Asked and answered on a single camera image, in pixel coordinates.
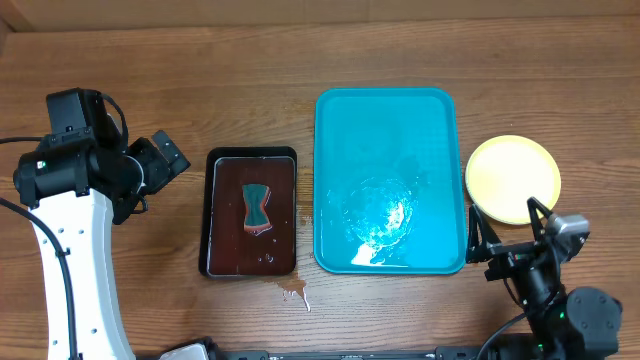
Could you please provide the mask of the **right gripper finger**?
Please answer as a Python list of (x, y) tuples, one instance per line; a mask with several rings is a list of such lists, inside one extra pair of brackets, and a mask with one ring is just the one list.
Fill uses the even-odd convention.
[(534, 240), (543, 241), (545, 239), (546, 230), (542, 224), (542, 219), (548, 220), (553, 215), (553, 212), (535, 197), (530, 197), (527, 200), (527, 209)]
[(481, 263), (492, 259), (502, 245), (487, 216), (473, 204), (469, 207), (469, 232), (466, 262)]

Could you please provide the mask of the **yellow-green plate top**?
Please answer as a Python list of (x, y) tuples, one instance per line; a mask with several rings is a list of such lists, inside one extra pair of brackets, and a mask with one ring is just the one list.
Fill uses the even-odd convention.
[(465, 169), (467, 192), (489, 217), (509, 225), (530, 222), (527, 200), (553, 208), (561, 192), (561, 174), (551, 154), (535, 141), (502, 135), (482, 143)]

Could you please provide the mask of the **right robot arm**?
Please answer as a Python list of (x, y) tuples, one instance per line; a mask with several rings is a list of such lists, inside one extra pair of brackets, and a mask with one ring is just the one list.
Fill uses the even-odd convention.
[(531, 242), (505, 245), (476, 204), (469, 208), (466, 262), (488, 264), (487, 281), (501, 280), (522, 313), (496, 330), (478, 359), (604, 359), (619, 350), (622, 304), (604, 291), (567, 292), (561, 265), (573, 259), (590, 234), (580, 214), (561, 216), (527, 200)]

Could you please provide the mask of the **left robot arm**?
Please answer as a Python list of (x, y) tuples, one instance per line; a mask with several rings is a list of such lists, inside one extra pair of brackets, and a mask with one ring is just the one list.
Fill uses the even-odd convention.
[(147, 211), (146, 198), (190, 165), (163, 131), (129, 140), (122, 112), (96, 90), (46, 98), (51, 131), (13, 175), (38, 241), (51, 359), (131, 359), (112, 260), (112, 228)]

